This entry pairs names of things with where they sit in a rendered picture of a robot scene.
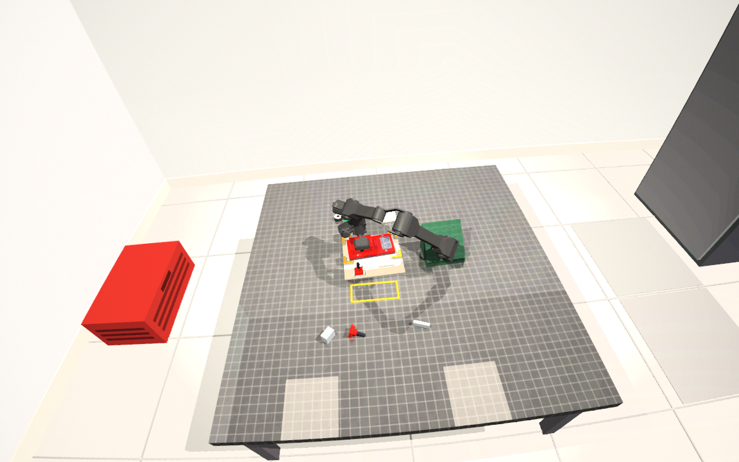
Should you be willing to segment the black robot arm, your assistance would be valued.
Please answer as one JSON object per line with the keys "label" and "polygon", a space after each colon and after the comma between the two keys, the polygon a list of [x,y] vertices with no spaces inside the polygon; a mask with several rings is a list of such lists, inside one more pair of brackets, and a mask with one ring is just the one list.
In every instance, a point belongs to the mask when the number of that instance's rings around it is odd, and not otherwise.
{"label": "black robot arm", "polygon": [[[392,230],[389,230],[382,222],[386,213],[393,211],[399,211],[399,213],[394,221]],[[332,202],[332,212],[340,214],[341,219],[347,220],[338,225],[339,233],[344,239],[351,236],[351,233],[357,233],[352,228],[351,221],[353,223],[362,223],[366,219],[371,219],[374,222],[381,223],[387,229],[388,233],[400,237],[410,237],[410,239],[415,237],[431,245],[430,249],[443,261],[454,261],[455,250],[458,248],[459,241],[448,235],[436,235],[428,229],[421,227],[418,218],[414,217],[411,212],[398,207],[390,209],[366,207],[353,198],[347,199],[346,202],[339,200]]]}

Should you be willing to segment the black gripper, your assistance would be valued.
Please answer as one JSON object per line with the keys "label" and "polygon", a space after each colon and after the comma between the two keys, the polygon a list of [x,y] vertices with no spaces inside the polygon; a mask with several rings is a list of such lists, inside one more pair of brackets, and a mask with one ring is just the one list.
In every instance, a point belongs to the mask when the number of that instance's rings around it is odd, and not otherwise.
{"label": "black gripper", "polygon": [[352,228],[354,228],[355,231],[357,232],[356,234],[353,234],[353,235],[357,235],[357,237],[360,236],[360,239],[355,239],[353,241],[355,250],[360,250],[361,252],[363,252],[365,249],[369,249],[370,241],[369,239],[367,239],[367,237],[364,236],[364,233],[367,233],[366,220],[364,220],[364,222],[362,223],[353,223],[352,221],[351,223],[352,223]]}

